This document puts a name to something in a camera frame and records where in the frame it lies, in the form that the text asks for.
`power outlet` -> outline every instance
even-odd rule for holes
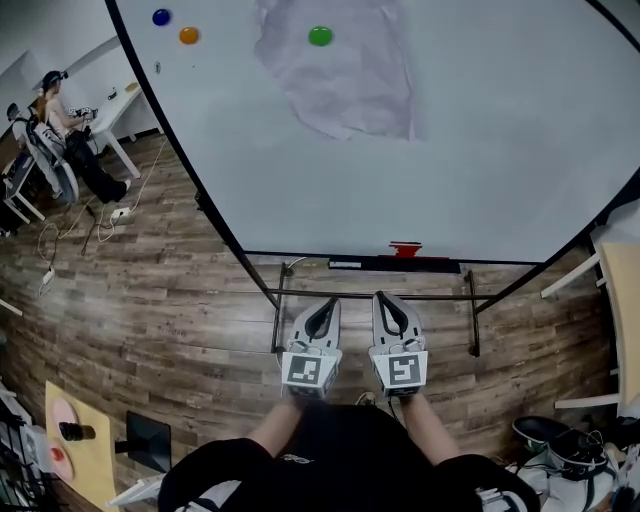
[[[116,224],[124,217],[128,217],[130,213],[131,208],[118,208],[117,210],[113,210],[113,213],[111,214],[111,224]]]

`green magnet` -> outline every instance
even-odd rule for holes
[[[327,46],[332,40],[333,32],[327,27],[313,27],[309,32],[309,42],[314,46]]]

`white board surface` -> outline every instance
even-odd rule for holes
[[[254,56],[254,0],[117,4],[246,251],[379,255],[409,241],[422,256],[544,261],[640,165],[640,54],[584,0],[400,0],[423,134],[411,142],[302,125]],[[180,43],[185,26],[197,44]]]

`black shirt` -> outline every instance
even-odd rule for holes
[[[250,439],[202,446],[165,476],[159,512],[174,512],[228,480],[242,483],[223,512],[472,511],[482,510],[479,488],[511,491],[529,511],[540,508],[530,487],[485,457],[433,467],[404,427],[373,406],[308,406],[275,459]]]

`yellow table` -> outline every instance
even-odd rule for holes
[[[68,443],[61,438],[50,413],[53,400],[59,396],[73,406],[81,425],[93,427],[95,439]],[[105,503],[116,497],[111,420],[106,414],[76,400],[51,382],[47,382],[45,403],[47,437],[60,441],[73,465],[74,478],[67,485],[99,509],[117,511],[118,507],[105,507]]]
[[[609,292],[618,353],[619,391],[610,395],[558,400],[556,409],[618,405],[620,413],[640,395],[640,245],[603,242],[596,254],[542,292],[548,296],[600,264]]]
[[[616,329],[622,407],[640,393],[640,245],[604,243],[600,252]]]

